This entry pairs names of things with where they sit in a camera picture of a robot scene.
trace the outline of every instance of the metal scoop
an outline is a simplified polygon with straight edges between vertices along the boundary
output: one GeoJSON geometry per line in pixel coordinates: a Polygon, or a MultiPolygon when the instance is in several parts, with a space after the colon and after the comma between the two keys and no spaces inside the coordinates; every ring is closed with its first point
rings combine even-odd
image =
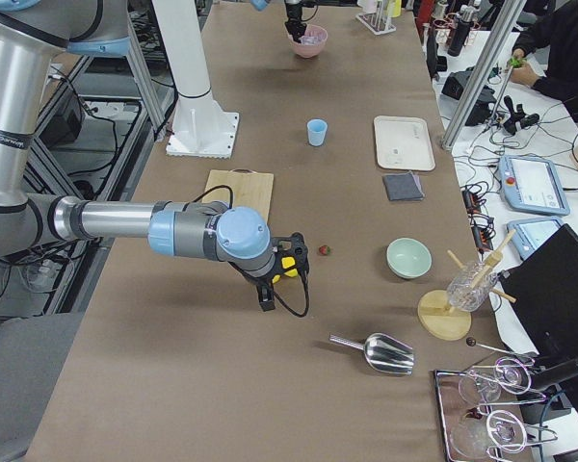
{"type": "Polygon", "coordinates": [[[413,348],[386,334],[372,334],[364,345],[332,334],[329,334],[329,340],[361,350],[368,364],[379,372],[410,375],[415,364],[413,348]]]}

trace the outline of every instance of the person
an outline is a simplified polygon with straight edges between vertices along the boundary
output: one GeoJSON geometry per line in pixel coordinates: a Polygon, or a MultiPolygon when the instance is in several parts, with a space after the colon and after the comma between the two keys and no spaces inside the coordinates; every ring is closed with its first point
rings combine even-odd
{"type": "Polygon", "coordinates": [[[570,0],[520,33],[512,56],[522,61],[537,48],[548,45],[550,54],[545,77],[523,63],[512,71],[511,81],[563,101],[578,122],[578,0],[570,0]]]}

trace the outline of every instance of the small blue cup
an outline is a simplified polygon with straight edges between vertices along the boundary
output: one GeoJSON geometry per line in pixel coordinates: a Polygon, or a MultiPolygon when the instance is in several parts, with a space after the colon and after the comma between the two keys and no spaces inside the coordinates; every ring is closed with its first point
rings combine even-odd
{"type": "Polygon", "coordinates": [[[313,146],[321,146],[326,139],[328,124],[320,118],[313,118],[308,120],[306,128],[308,129],[308,142],[313,146]]]}

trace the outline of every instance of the mint green bowl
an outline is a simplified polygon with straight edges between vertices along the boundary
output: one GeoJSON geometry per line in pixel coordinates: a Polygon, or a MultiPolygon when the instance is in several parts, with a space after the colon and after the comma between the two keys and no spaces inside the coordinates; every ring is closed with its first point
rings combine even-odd
{"type": "Polygon", "coordinates": [[[411,238],[399,238],[387,247],[387,265],[404,279],[423,276],[433,264],[428,248],[411,238]]]}

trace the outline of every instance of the black monitor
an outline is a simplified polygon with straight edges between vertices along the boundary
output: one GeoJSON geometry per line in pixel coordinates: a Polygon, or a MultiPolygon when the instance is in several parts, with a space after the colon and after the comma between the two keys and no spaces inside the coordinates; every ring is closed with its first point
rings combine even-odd
{"type": "MultiPolygon", "coordinates": [[[[522,265],[503,271],[501,284],[516,297],[513,310],[540,358],[552,366],[578,357],[578,236],[569,225],[522,265]]],[[[562,388],[578,412],[578,376],[562,388]]]]}

